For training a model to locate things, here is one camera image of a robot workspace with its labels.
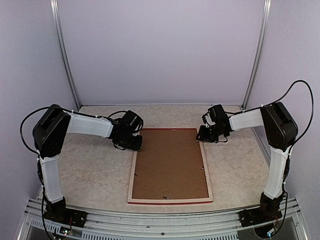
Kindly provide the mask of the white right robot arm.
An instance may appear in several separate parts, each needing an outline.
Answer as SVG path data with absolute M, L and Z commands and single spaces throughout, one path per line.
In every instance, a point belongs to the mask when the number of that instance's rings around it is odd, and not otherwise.
M 283 195 L 298 126 L 282 102 L 237 113 L 227 113 L 218 104 L 210 107 L 202 120 L 204 124 L 200 126 L 196 140 L 208 143 L 219 143 L 220 136 L 228 138 L 231 132 L 264 127 L 270 147 L 270 165 L 263 196 L 274 200 Z

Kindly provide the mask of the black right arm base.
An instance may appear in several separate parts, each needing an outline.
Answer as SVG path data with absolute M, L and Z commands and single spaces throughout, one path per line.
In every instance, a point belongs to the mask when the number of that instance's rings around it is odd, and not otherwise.
M 264 193 L 260 196 L 259 207 L 244 209 L 239 212 L 239 220 L 242 227 L 253 226 L 280 219 L 283 215 L 280 210 L 284 193 L 277 198 L 269 198 Z

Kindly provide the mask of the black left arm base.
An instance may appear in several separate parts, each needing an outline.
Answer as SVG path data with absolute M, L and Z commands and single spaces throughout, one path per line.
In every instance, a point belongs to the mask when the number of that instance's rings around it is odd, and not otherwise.
M 67 208 L 64 197 L 55 203 L 50 202 L 46 197 L 44 201 L 46 203 L 44 211 L 44 218 L 46 220 L 71 227 L 84 228 L 88 215 L 85 211 Z

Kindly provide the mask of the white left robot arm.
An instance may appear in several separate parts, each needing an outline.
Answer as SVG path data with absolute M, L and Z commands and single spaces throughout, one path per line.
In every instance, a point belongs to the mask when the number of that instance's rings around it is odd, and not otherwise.
M 74 112 L 53 104 L 33 128 L 32 136 L 39 155 L 44 195 L 53 204 L 49 212 L 57 221 L 63 223 L 70 218 L 69 209 L 58 203 L 64 200 L 58 161 L 66 135 L 101 137 L 111 140 L 116 149 L 139 151 L 143 143 L 139 132 L 144 121 L 131 110 L 125 110 L 122 114 L 122 117 L 113 119 L 112 116 Z

